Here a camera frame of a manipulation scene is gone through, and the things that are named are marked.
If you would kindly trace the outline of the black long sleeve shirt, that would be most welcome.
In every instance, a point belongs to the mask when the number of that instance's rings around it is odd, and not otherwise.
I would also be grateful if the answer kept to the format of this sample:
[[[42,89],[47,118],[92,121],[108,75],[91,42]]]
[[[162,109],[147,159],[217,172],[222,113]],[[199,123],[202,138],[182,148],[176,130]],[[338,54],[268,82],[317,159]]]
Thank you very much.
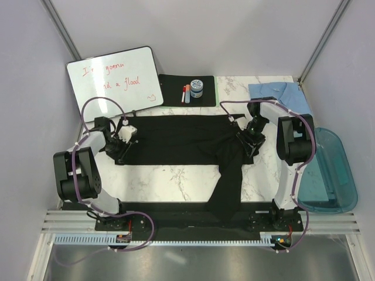
[[[137,116],[125,165],[216,165],[220,178],[206,203],[216,218],[229,220],[241,204],[242,166],[253,163],[225,115]]]

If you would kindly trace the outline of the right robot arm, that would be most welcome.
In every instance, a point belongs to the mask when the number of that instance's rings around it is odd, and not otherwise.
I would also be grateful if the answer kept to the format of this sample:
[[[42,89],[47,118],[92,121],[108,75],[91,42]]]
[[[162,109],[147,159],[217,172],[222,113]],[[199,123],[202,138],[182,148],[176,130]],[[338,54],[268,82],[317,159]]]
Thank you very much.
[[[253,99],[247,103],[252,120],[235,118],[236,137],[248,157],[255,156],[266,137],[263,130],[270,122],[277,126],[276,151],[281,161],[277,193],[272,199],[268,223],[274,230],[287,230],[300,220],[298,191],[306,165],[316,152],[313,118],[299,115],[273,98]]]

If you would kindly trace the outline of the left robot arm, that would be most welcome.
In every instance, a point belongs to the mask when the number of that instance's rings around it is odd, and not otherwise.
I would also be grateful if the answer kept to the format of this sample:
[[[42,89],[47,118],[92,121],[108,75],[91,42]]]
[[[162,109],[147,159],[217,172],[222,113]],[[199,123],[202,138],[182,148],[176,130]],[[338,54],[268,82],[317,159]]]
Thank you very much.
[[[64,202],[79,203],[88,208],[86,215],[96,221],[97,231],[131,232],[131,217],[125,204],[109,195],[102,185],[95,161],[104,152],[115,165],[124,165],[137,128],[122,116],[118,123],[107,117],[96,117],[94,126],[83,133],[71,149],[53,156],[57,193]]]

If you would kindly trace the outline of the folded blue shirt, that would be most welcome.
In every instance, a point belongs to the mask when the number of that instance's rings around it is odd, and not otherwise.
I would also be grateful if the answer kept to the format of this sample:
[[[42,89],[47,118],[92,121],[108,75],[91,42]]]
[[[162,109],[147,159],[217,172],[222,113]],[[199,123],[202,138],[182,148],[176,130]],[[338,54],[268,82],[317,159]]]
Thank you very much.
[[[251,99],[273,97],[293,112],[312,115],[305,95],[297,83],[273,82],[249,84],[248,89]]]

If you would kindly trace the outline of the teal transparent plastic bin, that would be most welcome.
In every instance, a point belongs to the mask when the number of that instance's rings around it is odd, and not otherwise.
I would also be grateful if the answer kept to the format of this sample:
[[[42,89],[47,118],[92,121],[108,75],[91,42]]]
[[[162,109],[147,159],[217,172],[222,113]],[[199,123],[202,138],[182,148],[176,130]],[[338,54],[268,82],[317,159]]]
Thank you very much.
[[[358,194],[342,141],[326,128],[316,128],[315,138],[316,154],[302,175],[298,202],[312,213],[352,211]]]

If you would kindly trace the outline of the blue lidded jar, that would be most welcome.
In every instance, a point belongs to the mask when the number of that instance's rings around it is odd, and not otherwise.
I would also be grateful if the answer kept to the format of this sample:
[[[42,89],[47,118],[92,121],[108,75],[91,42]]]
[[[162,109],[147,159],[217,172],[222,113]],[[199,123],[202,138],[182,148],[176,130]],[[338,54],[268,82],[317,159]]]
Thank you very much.
[[[193,98],[200,98],[203,95],[203,81],[194,79],[190,82],[190,95]]]

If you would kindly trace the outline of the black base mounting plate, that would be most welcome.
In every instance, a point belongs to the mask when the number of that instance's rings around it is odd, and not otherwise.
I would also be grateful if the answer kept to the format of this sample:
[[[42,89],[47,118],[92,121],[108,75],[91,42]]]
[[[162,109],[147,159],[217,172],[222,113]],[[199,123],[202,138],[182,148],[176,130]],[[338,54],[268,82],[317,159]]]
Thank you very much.
[[[131,231],[134,238],[155,241],[246,240],[261,232],[303,231],[300,208],[278,211],[271,202],[243,202],[226,221],[216,218],[205,203],[125,203],[130,213],[122,218],[100,217],[79,203],[64,203],[64,211],[85,211],[97,231]]]

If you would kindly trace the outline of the black mat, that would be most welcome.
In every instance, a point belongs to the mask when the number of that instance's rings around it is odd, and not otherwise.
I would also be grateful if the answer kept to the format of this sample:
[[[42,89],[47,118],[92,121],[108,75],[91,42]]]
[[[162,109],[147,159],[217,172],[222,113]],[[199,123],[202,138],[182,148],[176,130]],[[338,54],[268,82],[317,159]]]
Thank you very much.
[[[164,107],[215,107],[214,76],[158,75]]]

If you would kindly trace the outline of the red marker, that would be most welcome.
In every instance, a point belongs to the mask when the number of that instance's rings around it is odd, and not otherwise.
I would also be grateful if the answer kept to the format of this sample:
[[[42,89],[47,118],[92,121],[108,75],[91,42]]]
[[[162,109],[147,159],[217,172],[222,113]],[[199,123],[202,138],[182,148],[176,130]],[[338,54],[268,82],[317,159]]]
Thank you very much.
[[[181,103],[182,104],[185,103],[185,95],[186,95],[186,86],[184,85],[183,86],[183,91],[182,91],[182,99],[181,99]]]

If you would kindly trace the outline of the aluminium rail frame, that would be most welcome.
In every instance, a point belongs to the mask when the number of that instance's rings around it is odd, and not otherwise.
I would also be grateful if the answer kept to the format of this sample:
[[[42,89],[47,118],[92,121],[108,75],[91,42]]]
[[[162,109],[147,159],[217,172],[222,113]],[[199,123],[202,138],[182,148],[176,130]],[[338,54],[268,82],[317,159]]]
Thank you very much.
[[[93,233],[95,222],[85,211],[48,211],[42,233]],[[360,229],[353,213],[322,215],[310,214],[308,235],[359,234]]]

